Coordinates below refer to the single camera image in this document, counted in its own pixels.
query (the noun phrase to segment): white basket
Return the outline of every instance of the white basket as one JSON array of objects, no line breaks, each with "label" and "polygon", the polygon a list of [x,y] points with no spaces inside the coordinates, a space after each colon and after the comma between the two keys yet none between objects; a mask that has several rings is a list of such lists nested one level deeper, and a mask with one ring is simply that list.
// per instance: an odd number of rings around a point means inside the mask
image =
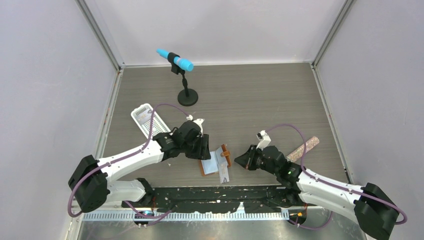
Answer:
[{"label": "white basket", "polygon": [[[143,105],[140,105],[138,108],[134,109],[131,112],[131,117],[134,119],[137,126],[141,129],[144,136],[147,138],[149,137],[149,130],[150,130],[150,119],[153,108],[150,104],[145,103]],[[158,115],[157,112],[154,113],[153,117],[153,129],[151,131],[151,136],[155,136],[159,133],[168,133],[171,130],[169,127],[165,124],[165,122],[162,120],[162,118]]]}]

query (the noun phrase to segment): gray wood grain tabletop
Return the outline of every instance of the gray wood grain tabletop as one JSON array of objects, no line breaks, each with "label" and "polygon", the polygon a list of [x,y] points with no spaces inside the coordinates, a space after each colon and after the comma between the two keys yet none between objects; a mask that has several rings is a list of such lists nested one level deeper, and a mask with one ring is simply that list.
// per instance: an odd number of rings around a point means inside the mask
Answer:
[{"label": "gray wood grain tabletop", "polygon": [[[257,144],[256,133],[280,123],[296,125],[309,139],[317,136],[320,143],[305,157],[305,166],[313,171],[346,182],[339,153],[307,63],[245,64],[196,66],[186,73],[188,87],[195,89],[199,100],[194,106],[182,107],[193,117],[203,118],[203,132],[209,134],[209,148],[227,144],[231,160]],[[178,105],[177,95],[183,89],[182,77],[171,67],[126,68],[107,137],[103,156],[111,156],[146,141],[131,118],[131,111],[149,103]],[[186,121],[184,114],[161,106],[158,114],[170,129]],[[269,133],[271,145],[285,155],[302,144],[298,133],[290,128],[277,128]],[[226,185],[278,184],[275,176],[263,171],[248,171],[233,164],[228,169]],[[181,154],[157,164],[135,170],[123,180],[146,178],[153,187],[223,186],[219,175],[202,176],[197,160]]]}]

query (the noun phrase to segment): robotic arm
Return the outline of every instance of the robotic arm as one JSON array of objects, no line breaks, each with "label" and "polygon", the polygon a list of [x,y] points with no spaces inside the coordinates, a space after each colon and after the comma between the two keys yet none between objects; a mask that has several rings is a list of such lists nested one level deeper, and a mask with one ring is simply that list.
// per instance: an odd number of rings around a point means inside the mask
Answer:
[{"label": "robotic arm", "polygon": [[287,200],[292,204],[321,206],[359,224],[360,228],[373,238],[389,239],[399,212],[386,204],[357,194],[371,195],[394,205],[378,186],[372,183],[367,183],[365,187],[347,184],[321,176],[309,169],[306,174],[300,165],[285,158],[275,146],[268,146],[271,139],[265,131],[258,133],[257,138],[259,144],[250,145],[245,154],[235,158],[236,163],[250,171],[262,169],[275,175],[277,181],[289,190]]},{"label": "robotic arm", "polygon": [[81,211],[88,213],[104,203],[116,201],[148,204],[153,197],[153,190],[144,178],[132,181],[118,179],[147,165],[175,158],[181,153],[190,159],[211,159],[209,135],[203,134],[203,121],[186,121],[180,128],[175,127],[171,132],[158,133],[149,143],[114,156],[98,160],[92,155],[84,157],[69,179],[71,190],[74,190],[77,182],[90,171],[104,164],[109,163],[109,166],[89,176],[76,190],[75,198]]}]

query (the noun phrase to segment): blue microphone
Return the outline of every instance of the blue microphone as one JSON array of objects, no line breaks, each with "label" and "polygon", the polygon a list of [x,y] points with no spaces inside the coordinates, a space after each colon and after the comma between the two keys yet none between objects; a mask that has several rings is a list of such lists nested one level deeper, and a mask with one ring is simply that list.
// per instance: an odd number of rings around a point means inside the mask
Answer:
[{"label": "blue microphone", "polygon": [[[159,48],[156,50],[156,52],[164,59],[168,59],[168,55],[170,54],[169,52]],[[182,70],[188,72],[191,72],[195,67],[191,61],[179,56],[174,57],[173,63],[180,67]]]}]

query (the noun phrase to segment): white wall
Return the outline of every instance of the white wall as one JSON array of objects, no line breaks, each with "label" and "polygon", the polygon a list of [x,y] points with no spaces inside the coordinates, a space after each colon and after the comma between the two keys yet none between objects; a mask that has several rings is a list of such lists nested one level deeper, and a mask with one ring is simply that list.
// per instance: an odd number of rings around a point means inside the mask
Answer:
[{"label": "white wall", "polygon": [[353,180],[379,185],[409,217],[391,240],[423,238],[423,10],[356,1],[318,65]]},{"label": "white wall", "polygon": [[61,240],[67,182],[95,151],[116,71],[74,0],[0,9],[1,239]]},{"label": "white wall", "polygon": [[198,64],[310,62],[345,0],[93,1],[128,66],[166,64],[157,48]]}]

